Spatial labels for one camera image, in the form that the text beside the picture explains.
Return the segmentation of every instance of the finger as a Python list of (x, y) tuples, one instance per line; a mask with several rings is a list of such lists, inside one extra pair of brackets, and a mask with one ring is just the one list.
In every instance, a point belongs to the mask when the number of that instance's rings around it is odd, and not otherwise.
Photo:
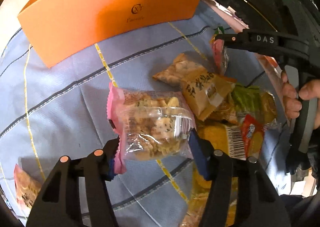
[(296, 119), (300, 115), (300, 112), (288, 110), (285, 114), (289, 119)]
[(295, 88), (289, 84), (289, 83), (285, 83), (282, 86), (282, 94), (284, 96), (287, 96), (289, 98), (295, 99), (297, 97), (297, 92), (295, 90)]
[(286, 110), (300, 111), (302, 109), (302, 104), (297, 99), (283, 97), (283, 103)]
[(305, 84), (299, 91), (299, 96), (303, 100), (320, 98), (320, 80), (312, 80)]
[(282, 79), (283, 83), (287, 83), (288, 82), (288, 76), (287, 76), (285, 71), (281, 72), (281, 79)]

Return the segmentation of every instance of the human hand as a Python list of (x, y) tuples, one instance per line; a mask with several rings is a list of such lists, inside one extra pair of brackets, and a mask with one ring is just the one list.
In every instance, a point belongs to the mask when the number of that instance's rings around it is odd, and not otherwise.
[[(297, 92), (295, 88), (288, 82), (288, 76), (285, 72), (281, 73), (281, 79), (283, 81), (282, 94), (284, 111), (289, 119), (296, 119), (302, 108), (302, 104), (297, 100)], [(306, 83), (299, 91), (299, 96), (303, 100), (310, 100), (318, 98), (318, 108), (316, 113), (316, 119), (314, 129), (320, 126), (320, 80), (312, 80)]]

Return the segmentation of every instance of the green snack package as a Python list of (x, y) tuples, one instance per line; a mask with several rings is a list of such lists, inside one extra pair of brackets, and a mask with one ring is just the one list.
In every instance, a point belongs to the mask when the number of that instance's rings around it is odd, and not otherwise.
[(259, 87), (251, 86), (246, 88), (241, 84), (236, 84), (231, 96), (236, 105), (237, 116), (241, 118), (245, 117), (246, 114), (250, 114), (257, 121), (264, 124), (260, 94)]

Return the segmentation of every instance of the pink snack bag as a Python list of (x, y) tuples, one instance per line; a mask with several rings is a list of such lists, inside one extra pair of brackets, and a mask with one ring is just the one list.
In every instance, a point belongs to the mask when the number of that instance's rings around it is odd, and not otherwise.
[(115, 173), (126, 172), (125, 159), (192, 158), (188, 136), (195, 121), (181, 92), (130, 91), (112, 83), (109, 88), (107, 117), (120, 137)]
[(224, 41), (220, 39), (212, 40), (210, 44), (213, 53), (213, 59), (218, 69), (217, 73), (219, 75), (224, 75), (227, 70), (229, 61), (227, 48), (224, 47)]

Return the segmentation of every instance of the barcode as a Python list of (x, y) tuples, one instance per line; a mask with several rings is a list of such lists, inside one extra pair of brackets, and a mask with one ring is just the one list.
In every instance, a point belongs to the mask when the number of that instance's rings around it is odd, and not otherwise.
[(191, 128), (191, 120), (189, 118), (176, 116), (174, 124), (173, 135), (175, 137), (182, 137), (182, 139), (187, 139)]
[(230, 157), (245, 160), (244, 143), (238, 127), (226, 127)]

